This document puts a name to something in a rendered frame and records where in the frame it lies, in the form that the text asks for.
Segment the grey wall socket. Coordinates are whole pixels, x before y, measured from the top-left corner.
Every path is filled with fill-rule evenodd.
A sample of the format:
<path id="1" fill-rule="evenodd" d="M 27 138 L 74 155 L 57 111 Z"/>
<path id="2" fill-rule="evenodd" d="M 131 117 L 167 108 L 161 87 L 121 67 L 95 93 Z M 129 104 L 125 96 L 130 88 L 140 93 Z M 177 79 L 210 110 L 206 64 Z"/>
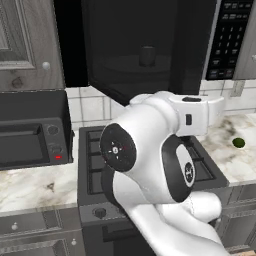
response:
<path id="1" fill-rule="evenodd" d="M 244 86 L 245 86 L 245 81 L 244 80 L 236 80 L 233 83 L 233 87 L 232 87 L 230 96 L 231 97 L 240 97 L 242 95 Z"/>

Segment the grey wood cupboard door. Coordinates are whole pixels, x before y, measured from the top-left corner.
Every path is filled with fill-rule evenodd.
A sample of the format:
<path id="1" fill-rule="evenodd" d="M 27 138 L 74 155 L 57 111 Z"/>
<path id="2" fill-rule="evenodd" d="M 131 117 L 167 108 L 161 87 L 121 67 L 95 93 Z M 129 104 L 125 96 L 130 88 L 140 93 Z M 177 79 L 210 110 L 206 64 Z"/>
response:
<path id="1" fill-rule="evenodd" d="M 253 1 L 242 46 L 240 48 L 233 76 L 234 80 L 256 79 L 256 62 L 251 58 L 253 54 L 256 54 L 256 0 Z"/>
<path id="2" fill-rule="evenodd" d="M 64 87 L 53 0 L 0 0 L 0 92 Z"/>

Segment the black gas hob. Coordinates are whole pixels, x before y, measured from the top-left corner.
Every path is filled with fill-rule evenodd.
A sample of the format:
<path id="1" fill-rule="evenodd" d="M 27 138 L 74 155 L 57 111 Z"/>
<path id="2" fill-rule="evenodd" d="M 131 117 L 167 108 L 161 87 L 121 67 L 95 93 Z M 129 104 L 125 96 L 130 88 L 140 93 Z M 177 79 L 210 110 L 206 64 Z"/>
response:
<path id="1" fill-rule="evenodd" d="M 106 203 L 101 186 L 101 172 L 105 162 L 101 156 L 99 141 L 103 126 L 79 129 L 78 150 L 78 205 Z M 226 205 L 232 189 L 229 182 L 194 136 L 182 137 L 196 168 L 194 191 L 215 193 Z"/>

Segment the grey drawer front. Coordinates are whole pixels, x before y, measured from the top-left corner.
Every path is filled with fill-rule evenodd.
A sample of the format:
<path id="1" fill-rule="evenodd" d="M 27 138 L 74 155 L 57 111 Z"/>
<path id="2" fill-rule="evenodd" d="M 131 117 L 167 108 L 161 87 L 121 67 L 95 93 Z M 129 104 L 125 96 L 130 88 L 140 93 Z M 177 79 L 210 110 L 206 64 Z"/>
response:
<path id="1" fill-rule="evenodd" d="M 236 186 L 232 189 L 230 204 L 256 201 L 256 184 Z"/>
<path id="2" fill-rule="evenodd" d="M 11 229 L 15 222 L 18 224 L 18 230 L 16 231 Z M 71 232 L 81 229 L 77 208 L 0 213 L 0 240 L 26 235 Z"/>

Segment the dark glass microwave door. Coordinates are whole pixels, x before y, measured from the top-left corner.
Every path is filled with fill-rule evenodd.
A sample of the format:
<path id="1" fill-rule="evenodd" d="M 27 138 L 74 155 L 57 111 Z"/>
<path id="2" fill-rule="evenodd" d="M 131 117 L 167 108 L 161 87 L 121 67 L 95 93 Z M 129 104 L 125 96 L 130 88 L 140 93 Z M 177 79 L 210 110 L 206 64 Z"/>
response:
<path id="1" fill-rule="evenodd" d="M 139 94 L 199 93 L 217 0 L 81 0 L 88 81 L 126 106 Z M 132 74 L 109 70 L 110 59 L 137 61 L 154 46 L 169 71 Z"/>

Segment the grey base cupboard door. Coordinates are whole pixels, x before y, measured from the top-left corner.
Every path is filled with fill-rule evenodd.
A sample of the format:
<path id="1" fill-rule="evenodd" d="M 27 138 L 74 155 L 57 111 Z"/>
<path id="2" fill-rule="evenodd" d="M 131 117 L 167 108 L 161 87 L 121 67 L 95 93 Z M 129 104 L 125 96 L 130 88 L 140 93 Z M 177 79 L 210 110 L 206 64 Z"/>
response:
<path id="1" fill-rule="evenodd" d="M 224 209 L 215 228 L 228 252 L 256 250 L 256 205 Z"/>
<path id="2" fill-rule="evenodd" d="M 0 256 L 86 256 L 78 244 L 72 246 L 65 239 L 0 247 Z"/>

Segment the black oven knob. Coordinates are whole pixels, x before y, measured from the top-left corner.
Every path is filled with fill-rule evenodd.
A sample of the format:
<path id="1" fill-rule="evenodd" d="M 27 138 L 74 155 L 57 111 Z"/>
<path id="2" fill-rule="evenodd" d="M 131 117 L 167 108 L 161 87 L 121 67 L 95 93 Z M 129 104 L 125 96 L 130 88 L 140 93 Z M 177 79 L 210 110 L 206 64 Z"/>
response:
<path id="1" fill-rule="evenodd" d="M 93 214 L 99 218 L 99 219 L 102 219 L 106 216 L 106 209 L 105 208 L 95 208 L 93 210 Z"/>

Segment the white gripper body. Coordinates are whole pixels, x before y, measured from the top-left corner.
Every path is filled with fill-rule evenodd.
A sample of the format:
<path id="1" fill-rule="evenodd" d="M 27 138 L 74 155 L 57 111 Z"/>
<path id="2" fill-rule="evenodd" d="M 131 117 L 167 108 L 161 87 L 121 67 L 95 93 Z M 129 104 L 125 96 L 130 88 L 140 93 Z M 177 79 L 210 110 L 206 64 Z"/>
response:
<path id="1" fill-rule="evenodd" d="M 207 125 L 213 125 L 216 120 L 221 116 L 225 108 L 225 99 L 222 96 L 219 97 L 207 97 Z"/>

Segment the dark cylindrical cup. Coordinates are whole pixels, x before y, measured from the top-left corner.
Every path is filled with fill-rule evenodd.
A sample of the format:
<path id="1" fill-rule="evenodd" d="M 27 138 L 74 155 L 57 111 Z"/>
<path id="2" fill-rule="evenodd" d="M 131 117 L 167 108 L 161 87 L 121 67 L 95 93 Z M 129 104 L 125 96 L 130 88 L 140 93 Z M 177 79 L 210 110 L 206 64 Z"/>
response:
<path id="1" fill-rule="evenodd" d="M 154 46 L 142 46 L 139 53 L 139 64 L 143 67 L 152 67 L 156 61 Z"/>

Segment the black microwave oven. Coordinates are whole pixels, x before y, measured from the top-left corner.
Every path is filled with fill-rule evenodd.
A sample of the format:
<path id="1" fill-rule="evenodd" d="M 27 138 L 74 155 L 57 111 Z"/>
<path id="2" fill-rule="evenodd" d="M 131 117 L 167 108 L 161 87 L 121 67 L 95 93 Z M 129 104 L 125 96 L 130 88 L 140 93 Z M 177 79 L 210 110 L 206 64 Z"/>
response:
<path id="1" fill-rule="evenodd" d="M 233 78 L 253 1 L 217 0 L 201 81 Z M 81 0 L 53 2 L 65 83 L 69 87 L 90 85 Z"/>

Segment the black toaster oven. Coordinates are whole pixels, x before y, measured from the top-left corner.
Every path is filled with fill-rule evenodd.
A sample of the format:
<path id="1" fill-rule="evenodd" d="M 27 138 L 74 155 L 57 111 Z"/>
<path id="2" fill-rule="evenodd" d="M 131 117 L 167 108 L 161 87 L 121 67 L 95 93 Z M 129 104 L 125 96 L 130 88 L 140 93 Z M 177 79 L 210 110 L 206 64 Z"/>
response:
<path id="1" fill-rule="evenodd" d="M 0 93 L 0 170 L 73 162 L 65 90 Z"/>

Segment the dark grey oven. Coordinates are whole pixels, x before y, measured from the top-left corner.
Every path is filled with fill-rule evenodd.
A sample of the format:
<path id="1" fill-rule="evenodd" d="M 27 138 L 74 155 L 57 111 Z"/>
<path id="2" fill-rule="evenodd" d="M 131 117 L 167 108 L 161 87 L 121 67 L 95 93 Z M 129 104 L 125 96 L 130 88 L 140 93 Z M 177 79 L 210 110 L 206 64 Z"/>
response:
<path id="1" fill-rule="evenodd" d="M 102 219 L 93 214 L 95 208 L 105 208 Z M 125 212 L 109 202 L 80 206 L 80 217 L 86 256 L 156 256 Z M 110 231 L 132 229 L 136 235 L 127 239 L 104 242 L 102 227 Z"/>

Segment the round microwave plate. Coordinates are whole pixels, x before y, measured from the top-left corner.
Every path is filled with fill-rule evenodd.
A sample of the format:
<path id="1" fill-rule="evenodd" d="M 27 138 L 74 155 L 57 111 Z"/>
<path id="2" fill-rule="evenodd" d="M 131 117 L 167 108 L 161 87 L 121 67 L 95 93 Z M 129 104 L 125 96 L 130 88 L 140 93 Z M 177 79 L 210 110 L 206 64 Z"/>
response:
<path id="1" fill-rule="evenodd" d="M 153 67 L 143 67 L 137 61 L 121 63 L 117 60 L 110 59 L 104 63 L 104 67 L 112 71 L 132 74 L 162 73 L 168 72 L 170 69 L 169 62 L 165 62 L 164 60 L 156 63 Z"/>

